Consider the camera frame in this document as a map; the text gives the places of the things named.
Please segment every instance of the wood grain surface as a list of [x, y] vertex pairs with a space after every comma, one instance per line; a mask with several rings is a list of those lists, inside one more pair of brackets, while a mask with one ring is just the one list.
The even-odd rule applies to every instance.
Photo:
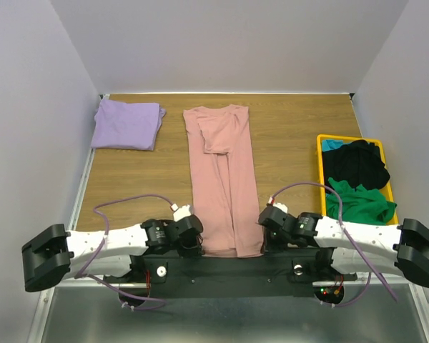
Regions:
[[[360, 136], [348, 95], [115, 94], [111, 100], [158, 102], [167, 110], [154, 151], [98, 149], [77, 224], [79, 231], [104, 229], [92, 208], [103, 202], [158, 193], [178, 205], [192, 203], [187, 134], [182, 112], [197, 106], [250, 108], [250, 130], [261, 208], [279, 188], [317, 181], [316, 136]], [[299, 186], [278, 196], [290, 213], [319, 211], [317, 187]], [[169, 219], [160, 199], [138, 199], [105, 207], [110, 227], [120, 229], [149, 218]]]

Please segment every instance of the folded purple shirt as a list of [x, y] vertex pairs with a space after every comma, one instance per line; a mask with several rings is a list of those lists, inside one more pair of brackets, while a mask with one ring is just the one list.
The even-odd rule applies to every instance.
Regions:
[[126, 104], [102, 99], [95, 115], [92, 148], [154, 150], [165, 110], [157, 103]]

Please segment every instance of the gray wall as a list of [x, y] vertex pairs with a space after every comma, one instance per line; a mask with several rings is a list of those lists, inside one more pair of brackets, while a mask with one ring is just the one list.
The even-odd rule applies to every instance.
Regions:
[[0, 1], [0, 342], [26, 342], [38, 294], [21, 246], [67, 222], [98, 102], [47, 0]]
[[407, 0], [51, 0], [95, 86], [358, 89]]
[[410, 0], [353, 103], [383, 142], [398, 214], [429, 227], [429, 0]]

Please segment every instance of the screw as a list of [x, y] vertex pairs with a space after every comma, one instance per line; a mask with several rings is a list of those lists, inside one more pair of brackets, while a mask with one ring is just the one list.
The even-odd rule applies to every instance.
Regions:
[[303, 274], [303, 268], [300, 264], [296, 264], [294, 266], [294, 274], [296, 274], [298, 277]]
[[164, 277], [167, 274], [167, 268], [165, 268], [164, 266], [160, 266], [159, 268], [157, 268], [157, 275], [159, 277]]

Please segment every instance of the white connector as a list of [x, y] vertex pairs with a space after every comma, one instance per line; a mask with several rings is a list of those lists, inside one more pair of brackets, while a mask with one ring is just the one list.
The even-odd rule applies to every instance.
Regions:
[[173, 220], [178, 222], [179, 220], [192, 216], [194, 214], [194, 209], [191, 205], [184, 205], [181, 206], [179, 209], [177, 209], [175, 212], [173, 212]]
[[281, 202], [275, 202], [273, 204], [273, 207], [277, 207], [278, 209], [281, 209], [284, 213], [287, 213], [287, 206], [285, 204], [282, 204]]

